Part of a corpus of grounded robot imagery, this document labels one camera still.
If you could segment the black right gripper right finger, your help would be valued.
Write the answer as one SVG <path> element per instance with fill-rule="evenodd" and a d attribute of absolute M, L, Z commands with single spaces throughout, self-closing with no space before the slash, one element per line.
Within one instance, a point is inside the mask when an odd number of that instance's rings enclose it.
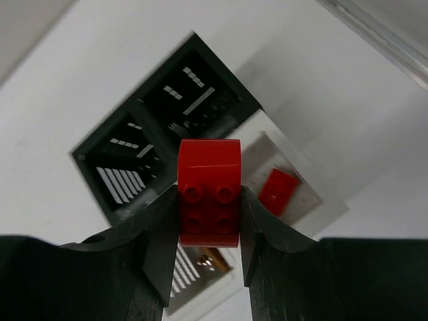
<path fill-rule="evenodd" d="M 315 241 L 240 194 L 243 283 L 254 320 L 426 320 L 427 241 Z"/>

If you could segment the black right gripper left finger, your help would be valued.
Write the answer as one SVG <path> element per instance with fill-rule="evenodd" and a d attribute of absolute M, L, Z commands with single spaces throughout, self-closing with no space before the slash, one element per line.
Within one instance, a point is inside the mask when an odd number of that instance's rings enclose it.
<path fill-rule="evenodd" d="M 81 243 L 1 237 L 2 320 L 160 320 L 179 238 L 177 187 Z"/>

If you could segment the tan long lego brick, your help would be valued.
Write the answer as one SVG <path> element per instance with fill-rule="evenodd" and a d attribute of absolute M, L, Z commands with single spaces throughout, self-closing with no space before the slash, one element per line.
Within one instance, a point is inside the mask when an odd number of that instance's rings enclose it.
<path fill-rule="evenodd" d="M 197 265 L 205 266 L 210 271 L 219 270 L 224 274 L 232 270 L 232 267 L 216 247 L 199 247 L 198 250 L 201 255 L 197 260 Z"/>

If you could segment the red curved lego brick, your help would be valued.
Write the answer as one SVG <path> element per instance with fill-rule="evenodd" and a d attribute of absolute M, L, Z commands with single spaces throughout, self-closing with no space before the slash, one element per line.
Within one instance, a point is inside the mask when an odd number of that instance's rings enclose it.
<path fill-rule="evenodd" d="M 237 247 L 241 193 L 238 139 L 184 139 L 177 163 L 183 246 Z"/>

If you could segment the red long lego brick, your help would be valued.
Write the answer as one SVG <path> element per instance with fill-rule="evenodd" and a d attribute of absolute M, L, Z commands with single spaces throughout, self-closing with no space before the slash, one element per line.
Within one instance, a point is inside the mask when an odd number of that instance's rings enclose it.
<path fill-rule="evenodd" d="M 273 169 L 259 192 L 258 199 L 269 212 L 280 217 L 299 183 L 298 178 Z"/>

